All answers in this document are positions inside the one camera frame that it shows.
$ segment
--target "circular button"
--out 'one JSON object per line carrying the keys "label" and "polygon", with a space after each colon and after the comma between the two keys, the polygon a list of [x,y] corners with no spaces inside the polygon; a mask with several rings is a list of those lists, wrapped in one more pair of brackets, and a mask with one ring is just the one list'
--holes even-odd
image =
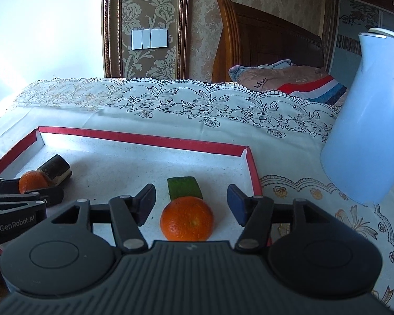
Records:
{"label": "circular button", "polygon": [[127,239],[123,245],[129,250],[135,250],[143,247],[144,242],[141,239]]}
{"label": "circular button", "polygon": [[30,254],[30,260],[44,269],[60,269],[69,266],[79,257],[78,248],[66,241],[47,241],[35,246]]}
{"label": "circular button", "polygon": [[312,265],[334,269],[343,267],[352,259],[352,250],[339,241],[315,241],[304,248],[306,260]]}
{"label": "circular button", "polygon": [[241,249],[252,250],[259,246],[260,244],[255,239],[243,239],[238,243]]}

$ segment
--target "mandarin orange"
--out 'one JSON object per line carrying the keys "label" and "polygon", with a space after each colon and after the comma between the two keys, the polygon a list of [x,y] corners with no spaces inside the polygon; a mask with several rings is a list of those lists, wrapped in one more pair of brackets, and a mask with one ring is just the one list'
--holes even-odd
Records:
{"label": "mandarin orange", "polygon": [[18,186],[20,194],[23,194],[33,189],[46,188],[48,187],[48,182],[42,173],[30,170],[21,176]]}
{"label": "mandarin orange", "polygon": [[160,217],[160,229],[169,241],[203,242],[212,234],[213,226],[212,210],[196,197],[171,201]]}

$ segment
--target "white wall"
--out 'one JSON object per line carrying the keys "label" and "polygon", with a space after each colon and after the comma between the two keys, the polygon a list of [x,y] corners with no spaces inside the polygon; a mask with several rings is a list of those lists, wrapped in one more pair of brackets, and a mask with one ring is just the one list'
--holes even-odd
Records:
{"label": "white wall", "polygon": [[102,0],[0,0],[0,100],[37,79],[103,77]]}

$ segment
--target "wall switch panel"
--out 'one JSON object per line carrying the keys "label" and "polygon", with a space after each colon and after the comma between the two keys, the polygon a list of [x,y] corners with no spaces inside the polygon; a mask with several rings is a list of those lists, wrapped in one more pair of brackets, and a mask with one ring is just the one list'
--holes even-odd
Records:
{"label": "wall switch panel", "polygon": [[142,49],[142,30],[131,31],[131,49]]}
{"label": "wall switch panel", "polygon": [[150,32],[151,30],[142,30],[142,48],[150,48]]}
{"label": "wall switch panel", "polygon": [[155,29],[150,32],[150,48],[168,47],[168,30]]}
{"label": "wall switch panel", "polygon": [[132,30],[131,49],[155,49],[168,47],[168,30]]}

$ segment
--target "pillow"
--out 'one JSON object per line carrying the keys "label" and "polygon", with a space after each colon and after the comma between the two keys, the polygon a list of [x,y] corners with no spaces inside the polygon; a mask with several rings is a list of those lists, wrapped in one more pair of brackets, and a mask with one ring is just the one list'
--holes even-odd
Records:
{"label": "pillow", "polygon": [[258,68],[258,69],[263,69],[263,68],[265,68],[265,69],[283,69],[283,68],[289,67],[289,66],[290,66],[290,59],[283,59],[283,60],[280,60],[280,61],[278,61],[278,62],[276,62],[274,64],[271,64],[271,65],[265,64],[265,65],[260,65],[260,66],[257,66],[257,67],[248,67],[248,66],[235,65],[235,66],[232,66],[229,69],[229,77],[231,77],[233,82],[237,82],[238,81],[238,77],[243,72],[245,72],[245,71],[247,71],[249,69],[255,69],[255,68]]}
{"label": "pillow", "polygon": [[249,69],[238,82],[253,91],[278,90],[291,96],[328,105],[342,105],[347,88],[323,69],[310,66],[290,66],[277,69]]}

